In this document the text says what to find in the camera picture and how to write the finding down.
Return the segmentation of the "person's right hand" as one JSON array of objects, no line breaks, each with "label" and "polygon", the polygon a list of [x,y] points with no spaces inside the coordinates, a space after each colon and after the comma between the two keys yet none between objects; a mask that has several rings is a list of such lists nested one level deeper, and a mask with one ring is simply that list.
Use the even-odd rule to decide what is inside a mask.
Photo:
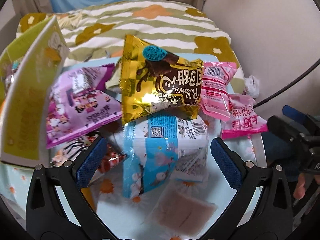
[{"label": "person's right hand", "polygon": [[311,174],[306,174],[306,173],[301,173],[298,176],[298,182],[296,185],[296,188],[293,192],[293,197],[296,200],[300,200],[304,197],[306,193],[307,187],[310,185],[310,183],[315,180],[316,183],[319,185],[320,177],[319,175],[311,175]]}]

